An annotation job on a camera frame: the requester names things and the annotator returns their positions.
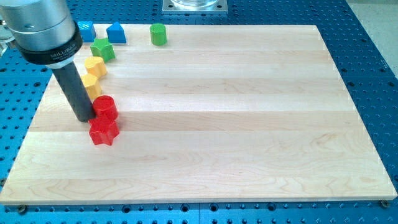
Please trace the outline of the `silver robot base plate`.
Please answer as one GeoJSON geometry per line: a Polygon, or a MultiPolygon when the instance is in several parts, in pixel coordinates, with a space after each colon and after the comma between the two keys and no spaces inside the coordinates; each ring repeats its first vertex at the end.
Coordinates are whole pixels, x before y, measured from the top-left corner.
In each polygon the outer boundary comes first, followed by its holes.
{"type": "Polygon", "coordinates": [[[164,14],[227,14],[227,0],[163,0],[164,14]]]}

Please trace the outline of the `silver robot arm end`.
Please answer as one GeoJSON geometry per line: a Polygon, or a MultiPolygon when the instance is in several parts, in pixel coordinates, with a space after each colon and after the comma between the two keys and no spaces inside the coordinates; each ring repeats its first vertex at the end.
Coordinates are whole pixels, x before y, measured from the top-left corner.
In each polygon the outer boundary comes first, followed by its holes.
{"type": "Polygon", "coordinates": [[[62,68],[83,44],[65,0],[1,0],[1,15],[30,63],[62,68]]]}

